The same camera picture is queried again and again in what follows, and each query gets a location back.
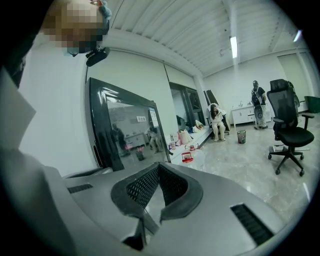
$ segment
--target chair base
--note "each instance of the chair base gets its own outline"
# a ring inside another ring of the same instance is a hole
[[[268,155],[268,159],[271,159],[272,155],[276,155],[276,156],[284,156],[284,158],[282,159],[281,163],[279,164],[279,166],[277,167],[277,169],[275,170],[275,174],[279,175],[280,174],[280,167],[285,163],[285,161],[287,159],[291,159],[292,161],[295,162],[295,164],[297,166],[299,166],[301,168],[301,171],[299,173],[299,175],[302,177],[305,172],[304,172],[304,168],[302,167],[302,165],[299,163],[298,159],[295,156],[300,156],[300,159],[303,160],[305,158],[305,156],[303,155],[302,152],[299,151],[295,151],[295,148],[292,146],[289,146],[288,148],[283,147],[283,151],[276,151],[274,152],[273,148],[271,150],[271,148],[269,149],[269,155]]]

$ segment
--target woman sitting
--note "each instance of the woman sitting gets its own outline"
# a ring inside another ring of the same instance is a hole
[[[217,142],[219,140],[219,131],[220,131],[220,137],[221,140],[224,142],[225,139],[225,130],[226,127],[224,123],[222,122],[222,111],[217,108],[216,105],[211,104],[210,106],[210,120],[212,122],[212,128],[214,133],[214,141]]]

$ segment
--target mesh chair back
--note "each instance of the mesh chair back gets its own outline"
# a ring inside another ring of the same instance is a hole
[[[267,92],[267,97],[271,103],[275,118],[284,121],[279,129],[290,129],[298,125],[297,112],[295,107],[295,96],[288,82],[278,79],[270,82],[271,91]]]

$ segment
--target marble floor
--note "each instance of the marble floor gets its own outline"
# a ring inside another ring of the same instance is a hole
[[[275,170],[283,156],[273,155],[268,159],[269,146],[281,145],[274,140],[273,122],[269,128],[255,130],[253,124],[237,125],[236,130],[246,131],[246,142],[238,144],[234,127],[226,141],[214,142],[208,139],[201,147],[205,155],[205,171],[235,181],[252,194],[274,208],[285,222],[304,212],[312,199],[320,177],[320,114],[310,119],[308,130],[313,133],[314,141],[303,147],[304,159],[299,161],[304,167],[304,176],[299,176],[300,168],[288,159]],[[299,116],[298,126],[304,127],[305,118]]]

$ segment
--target pants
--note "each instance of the pants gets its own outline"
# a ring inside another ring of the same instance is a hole
[[[158,151],[163,151],[161,141],[157,136],[152,137],[150,139],[150,144],[151,144],[152,148],[154,148],[155,150],[157,150],[157,146],[158,146]]]
[[[257,124],[261,127],[265,127],[266,124],[266,105],[261,105],[262,108],[262,118],[258,120]]]
[[[221,137],[221,140],[224,140],[225,139],[225,130],[226,130],[226,127],[224,125],[223,122],[214,122],[212,124],[212,128],[213,128],[213,133],[214,133],[214,139],[215,140],[218,140],[219,139],[219,130],[218,130],[218,126],[219,126],[219,130],[220,130],[220,137]]]

